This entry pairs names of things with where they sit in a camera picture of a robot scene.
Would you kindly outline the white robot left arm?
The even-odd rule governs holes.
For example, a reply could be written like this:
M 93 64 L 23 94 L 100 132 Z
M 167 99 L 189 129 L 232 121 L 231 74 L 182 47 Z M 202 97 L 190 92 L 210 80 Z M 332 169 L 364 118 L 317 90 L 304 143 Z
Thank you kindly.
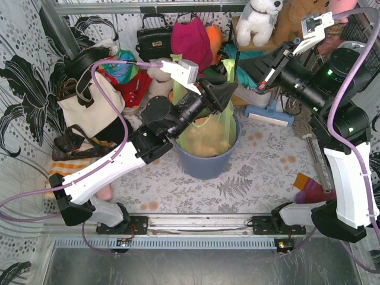
M 224 111 L 237 87 L 237 83 L 213 85 L 201 78 L 177 104 L 165 96 L 153 97 L 141 113 L 143 124 L 126 142 L 77 173 L 51 176 L 50 184 L 59 187 L 54 194 L 65 224 L 94 221 L 127 228 L 131 219 L 126 208 L 96 198 L 96 192 L 166 154 L 173 147 L 171 140 L 177 139 L 204 109 L 211 113 Z

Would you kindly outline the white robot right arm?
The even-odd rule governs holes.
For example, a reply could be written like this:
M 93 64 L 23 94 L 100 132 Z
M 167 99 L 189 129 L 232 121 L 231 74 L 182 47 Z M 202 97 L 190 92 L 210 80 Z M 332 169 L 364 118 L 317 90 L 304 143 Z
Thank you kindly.
M 311 210 L 312 224 L 329 238 L 356 243 L 366 237 L 366 227 L 371 224 L 366 185 L 354 152 L 330 134 L 328 114 L 360 54 L 339 47 L 312 73 L 292 55 L 294 47 L 285 42 L 266 55 L 241 59 L 238 65 L 260 90 L 280 87 L 311 111 L 309 124 L 327 159 L 335 187 L 334 199 Z

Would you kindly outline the green plastic trash bag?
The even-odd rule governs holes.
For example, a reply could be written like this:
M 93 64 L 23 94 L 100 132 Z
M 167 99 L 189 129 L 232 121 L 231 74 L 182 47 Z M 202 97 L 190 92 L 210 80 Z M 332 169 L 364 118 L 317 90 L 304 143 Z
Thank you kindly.
M 229 102 L 221 113 L 212 115 L 204 109 L 176 139 L 180 149 L 197 157 L 215 157 L 229 151 L 236 142 L 236 121 L 233 104 Z

